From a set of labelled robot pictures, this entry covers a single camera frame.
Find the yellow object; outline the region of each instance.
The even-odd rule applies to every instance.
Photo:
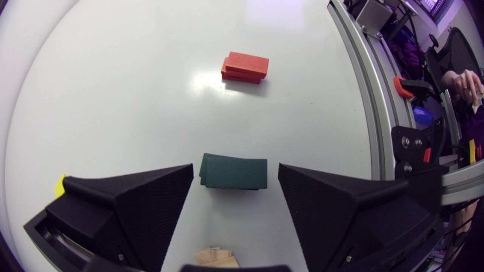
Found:
[[[65,174],[62,174],[60,176],[59,180],[56,183],[56,186],[54,186],[54,194],[56,195],[56,198],[62,196],[64,194],[64,186],[62,185],[62,181],[65,178]]]
[[[476,144],[474,139],[469,141],[469,156],[470,156],[470,164],[476,163]]]

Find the red block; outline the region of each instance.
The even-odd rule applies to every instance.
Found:
[[[260,78],[247,78],[247,77],[226,76],[224,74],[222,74],[222,79],[237,80],[237,81],[243,81],[243,82],[249,82],[249,83],[255,83],[255,84],[259,84],[260,83]]]
[[[242,73],[242,72],[236,72],[236,71],[227,71],[226,68],[226,62],[228,58],[225,58],[224,64],[222,65],[222,69],[220,72],[225,75],[225,76],[234,76],[234,77],[243,77],[243,78],[251,78],[251,79],[259,79],[257,75],[252,75],[252,74],[247,74],[247,73]]]
[[[226,61],[227,71],[242,72],[265,78],[269,59],[230,52]]]

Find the office chair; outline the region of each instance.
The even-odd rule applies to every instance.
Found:
[[[430,34],[430,39],[434,45],[425,53],[425,59],[438,93],[444,91],[440,89],[439,82],[447,71],[453,70],[457,74],[461,74],[467,69],[482,78],[476,56],[460,29],[451,29],[447,42],[439,53],[435,51],[435,47],[438,47],[439,43],[432,34]]]

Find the white table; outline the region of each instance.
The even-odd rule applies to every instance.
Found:
[[[23,85],[5,187],[26,271],[53,271],[23,225],[62,173],[94,178],[193,163],[162,271],[207,246],[243,267],[307,271],[279,162],[371,178],[360,89],[326,1],[82,0]],[[270,59],[260,85],[221,80],[230,51]],[[267,158],[268,189],[200,186],[202,155]]]

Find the screw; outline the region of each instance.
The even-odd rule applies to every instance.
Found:
[[[405,171],[406,174],[409,174],[412,172],[412,166],[409,163],[405,163],[403,170]]]
[[[420,147],[422,146],[422,140],[420,139],[415,139],[415,146],[417,147],[417,149],[420,149]]]
[[[407,137],[403,136],[402,137],[402,146],[404,149],[407,149],[407,147],[410,145],[410,139]]]

